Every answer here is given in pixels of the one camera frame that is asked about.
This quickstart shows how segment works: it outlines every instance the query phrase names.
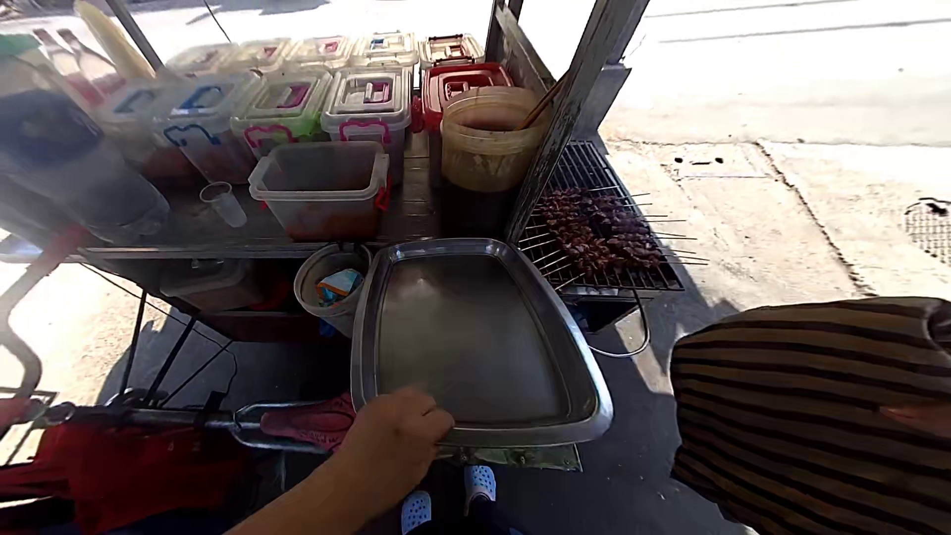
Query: shoe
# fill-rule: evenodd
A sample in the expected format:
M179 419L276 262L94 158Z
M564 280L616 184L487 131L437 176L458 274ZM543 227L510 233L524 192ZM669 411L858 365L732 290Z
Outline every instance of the shoe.
M469 504L476 496L484 496L490 502L495 501L495 474L488 466L466 466L464 480L466 484L466 506L463 514L469 515Z
M433 501L429 498L429 492L417 490L403 500L402 514L399 515L399 525L403 535L431 520L433 520Z

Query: drain grate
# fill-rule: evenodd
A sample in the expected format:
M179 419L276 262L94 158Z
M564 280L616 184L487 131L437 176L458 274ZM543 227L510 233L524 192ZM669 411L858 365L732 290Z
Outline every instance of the drain grate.
M919 199L904 211L904 231L924 252L951 266L951 203Z

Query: metal grill grate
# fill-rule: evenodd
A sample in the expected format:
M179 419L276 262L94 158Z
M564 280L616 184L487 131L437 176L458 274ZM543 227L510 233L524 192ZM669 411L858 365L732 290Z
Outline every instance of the metal grill grate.
M629 202L625 209L638 216L644 215L632 201L614 169L590 141L572 141L562 152L547 190L564 188L587 188L595 195L626 197ZM620 273L605 269L585 275L574 266L554 235L549 233L545 219L537 213L533 213L519 238L518 246L541 271L542 276L561 293L631 297L634 290L684 289L668 263L658 267L625 268Z

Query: striped shirt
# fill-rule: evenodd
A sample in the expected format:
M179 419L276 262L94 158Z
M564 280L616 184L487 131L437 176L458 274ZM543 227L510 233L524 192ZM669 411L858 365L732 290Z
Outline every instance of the striped shirt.
M762 307L681 339L671 476L761 535L951 533L951 440L881 414L951 402L951 303Z

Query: stainless steel tray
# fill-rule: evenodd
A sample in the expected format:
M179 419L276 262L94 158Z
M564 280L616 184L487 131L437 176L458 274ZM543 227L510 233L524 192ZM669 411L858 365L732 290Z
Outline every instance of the stainless steel tray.
M417 385L455 418L452 446L584 442L611 396L571 314L529 260L490 239L382 249L360 296L351 353L359 409Z

